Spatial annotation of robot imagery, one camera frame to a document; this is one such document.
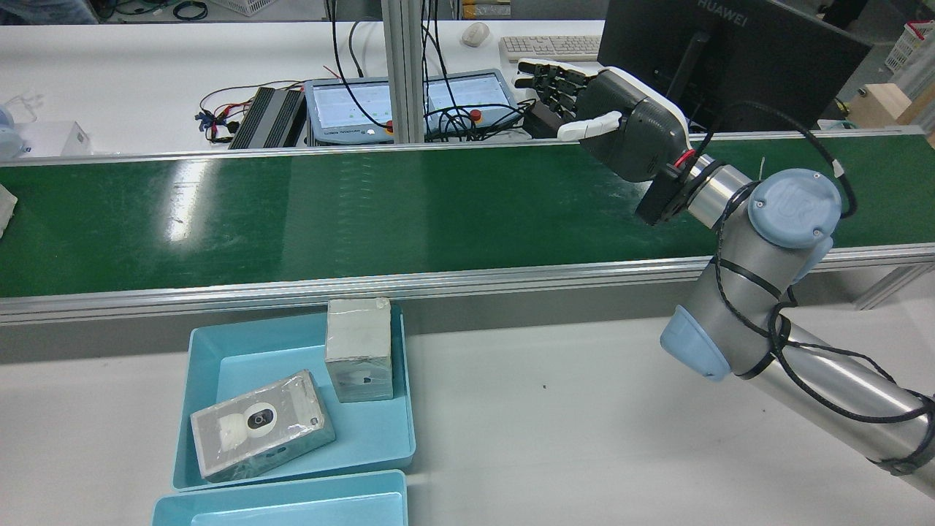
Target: white table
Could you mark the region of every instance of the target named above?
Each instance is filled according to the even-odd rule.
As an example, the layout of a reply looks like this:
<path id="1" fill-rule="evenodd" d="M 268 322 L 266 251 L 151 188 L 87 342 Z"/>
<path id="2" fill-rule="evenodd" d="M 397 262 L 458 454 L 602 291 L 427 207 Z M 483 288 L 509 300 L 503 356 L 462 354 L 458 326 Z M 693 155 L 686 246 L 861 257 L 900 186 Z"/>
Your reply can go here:
<path id="1" fill-rule="evenodd" d="M 741 380 L 666 355 L 663 313 L 688 287 L 405 304 L 410 524 L 931 524 L 921 492 Z M 789 315 L 931 392 L 935 274 L 873 311 L 840 295 L 827 280 L 807 295 L 827 300 Z M 170 492 L 187 341 L 114 334 L 146 338 L 172 352 L 0 366 L 0 524 L 149 523 Z"/>
<path id="2" fill-rule="evenodd" d="M 440 22 L 446 66 L 452 72 L 499 67 L 507 80 L 515 65 L 499 53 L 505 35 L 599 35 L 602 21 L 489 22 L 479 48 L 459 38 L 471 22 Z M 351 24 L 338 24 L 341 65 Z M 194 119 L 198 101 L 229 86 L 270 80 L 331 78 L 336 69 L 327 22 L 159 23 L 99 26 L 9 26 L 0 31 L 0 102 L 16 95 L 37 100 L 42 121 L 77 121 L 98 153 L 204 152 L 211 147 Z M 380 22 L 364 22 L 354 50 L 368 76 L 385 76 Z M 429 74 L 440 73 L 429 53 Z M 255 88 L 218 95 L 210 109 L 246 100 Z M 28 114 L 11 105 L 17 120 Z"/>

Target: light blue plastic bin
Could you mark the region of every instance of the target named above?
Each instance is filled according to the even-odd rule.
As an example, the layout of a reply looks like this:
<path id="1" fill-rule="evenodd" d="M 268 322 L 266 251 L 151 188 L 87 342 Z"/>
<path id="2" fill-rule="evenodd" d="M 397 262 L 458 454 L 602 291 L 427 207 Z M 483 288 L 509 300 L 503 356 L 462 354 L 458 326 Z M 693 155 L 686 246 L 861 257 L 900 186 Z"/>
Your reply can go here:
<path id="1" fill-rule="evenodd" d="M 152 526 L 407 526 L 399 471 L 205 489 L 156 501 Z"/>
<path id="2" fill-rule="evenodd" d="M 402 312 L 393 306 L 391 400 L 340 403 L 324 366 L 327 314 L 203 327 L 192 331 L 172 487 L 177 491 L 295 480 L 408 466 L 415 453 Z M 210 483 L 198 472 L 189 416 L 217 402 L 308 369 L 328 408 L 335 442 L 261 475 Z"/>

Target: ur robot arm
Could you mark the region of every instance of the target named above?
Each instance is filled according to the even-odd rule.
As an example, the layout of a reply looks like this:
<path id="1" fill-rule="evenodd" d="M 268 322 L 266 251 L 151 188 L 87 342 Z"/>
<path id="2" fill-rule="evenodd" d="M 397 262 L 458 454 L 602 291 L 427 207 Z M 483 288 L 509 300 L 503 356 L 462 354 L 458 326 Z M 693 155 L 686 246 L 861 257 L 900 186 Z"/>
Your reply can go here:
<path id="1" fill-rule="evenodd" d="M 789 286 L 831 248 L 842 215 L 834 183 L 799 168 L 751 182 L 693 150 L 682 112 L 620 69 L 593 74 L 541 60 L 518 67 L 525 76 L 516 86 L 535 90 L 568 122 L 560 139 L 578 140 L 629 182 L 652 181 L 637 208 L 646 223 L 688 210 L 716 232 L 717 252 L 676 307 L 663 348 L 714 381 L 735 374 L 935 498 L 935 402 L 780 314 L 795 304 Z M 832 166 L 841 176 L 841 165 Z"/>

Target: light blue joint cap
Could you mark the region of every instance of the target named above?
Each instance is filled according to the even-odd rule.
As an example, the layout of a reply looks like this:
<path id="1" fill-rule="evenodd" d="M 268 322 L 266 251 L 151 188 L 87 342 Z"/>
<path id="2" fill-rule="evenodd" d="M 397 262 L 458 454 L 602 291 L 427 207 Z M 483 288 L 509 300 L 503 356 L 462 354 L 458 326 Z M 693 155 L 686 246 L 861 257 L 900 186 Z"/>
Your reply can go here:
<path id="1" fill-rule="evenodd" d="M 721 350 L 682 305 L 675 307 L 675 314 L 662 331 L 659 342 L 666 352 L 713 382 L 720 382 L 730 373 L 730 365 Z"/>
<path id="2" fill-rule="evenodd" d="M 806 274 L 811 272 L 815 265 L 817 265 L 819 261 L 825 258 L 828 251 L 831 250 L 832 246 L 834 246 L 834 240 L 831 238 L 825 238 L 824 241 L 818 243 L 818 246 L 812 250 L 812 254 L 809 256 L 809 258 L 805 260 L 805 264 L 802 265 L 802 270 L 799 270 L 798 274 L 796 274 L 796 278 L 792 280 L 792 285 L 795 285 L 801 281 L 801 279 L 804 278 Z"/>
<path id="3" fill-rule="evenodd" d="M 764 240 L 808 248 L 829 238 L 841 218 L 841 194 L 824 175 L 803 168 L 769 176 L 747 201 L 747 214 Z"/>

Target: wrapped box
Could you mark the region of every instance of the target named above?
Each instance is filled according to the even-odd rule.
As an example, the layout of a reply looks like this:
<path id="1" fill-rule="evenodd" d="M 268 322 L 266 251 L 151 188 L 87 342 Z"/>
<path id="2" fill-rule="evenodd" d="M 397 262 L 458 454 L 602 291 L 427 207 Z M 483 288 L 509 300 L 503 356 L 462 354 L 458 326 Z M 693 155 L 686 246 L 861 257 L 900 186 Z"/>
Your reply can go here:
<path id="1" fill-rule="evenodd" d="M 10 218 L 13 217 L 13 207 L 15 206 L 16 196 L 10 194 L 8 190 L 0 184 L 0 238 L 3 237 L 3 232 L 7 229 Z"/>
<path id="2" fill-rule="evenodd" d="M 331 300 L 324 365 L 341 402 L 393 398 L 390 300 Z"/>
<path id="3" fill-rule="evenodd" d="M 250 478 L 335 440 L 308 370 L 192 413 L 194 449 L 209 482 Z"/>

